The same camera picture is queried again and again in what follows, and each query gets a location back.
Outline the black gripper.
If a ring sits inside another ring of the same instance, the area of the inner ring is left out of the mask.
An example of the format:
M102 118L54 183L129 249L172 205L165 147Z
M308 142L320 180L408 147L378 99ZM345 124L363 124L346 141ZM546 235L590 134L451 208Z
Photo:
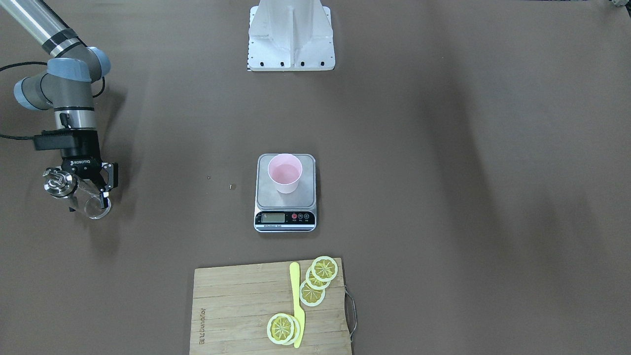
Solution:
M101 208L110 207L109 193L119 186L119 164L103 163L101 146L96 130L66 130L73 139L73 146L61 148L63 170L94 183L99 191ZM65 179L65 172L48 168L45 179Z

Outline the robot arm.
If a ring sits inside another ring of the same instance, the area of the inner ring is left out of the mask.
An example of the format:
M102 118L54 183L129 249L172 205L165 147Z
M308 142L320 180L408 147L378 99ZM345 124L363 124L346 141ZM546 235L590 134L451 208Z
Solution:
M109 58L87 46L42 0L3 0L1 6L50 55L43 72L15 84L14 97L29 110L53 110L56 124L38 135L5 139L31 141L38 151L59 151L61 164L43 173L44 190L71 212L103 218L112 207L109 195L119 184L119 166L101 156L92 84L110 72Z

